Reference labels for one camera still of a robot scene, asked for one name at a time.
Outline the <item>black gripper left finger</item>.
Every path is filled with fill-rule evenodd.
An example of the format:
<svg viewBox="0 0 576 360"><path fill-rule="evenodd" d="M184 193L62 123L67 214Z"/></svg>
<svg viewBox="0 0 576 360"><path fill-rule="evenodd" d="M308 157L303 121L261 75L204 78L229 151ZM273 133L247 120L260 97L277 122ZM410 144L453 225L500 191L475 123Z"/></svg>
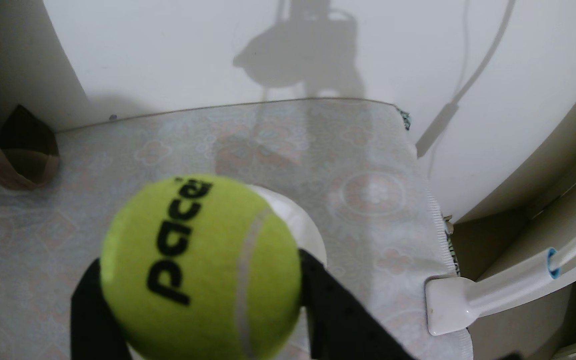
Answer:
<svg viewBox="0 0 576 360"><path fill-rule="evenodd" d="M132 359L102 294L100 260L86 269L70 302L71 359Z"/></svg>

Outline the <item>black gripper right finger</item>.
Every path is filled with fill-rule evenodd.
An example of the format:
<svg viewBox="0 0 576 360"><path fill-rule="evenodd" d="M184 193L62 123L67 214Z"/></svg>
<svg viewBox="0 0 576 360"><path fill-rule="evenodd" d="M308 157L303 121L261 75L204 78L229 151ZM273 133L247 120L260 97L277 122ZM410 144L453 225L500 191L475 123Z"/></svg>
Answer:
<svg viewBox="0 0 576 360"><path fill-rule="evenodd" d="M299 256L311 359L412 359L320 261Z"/></svg>

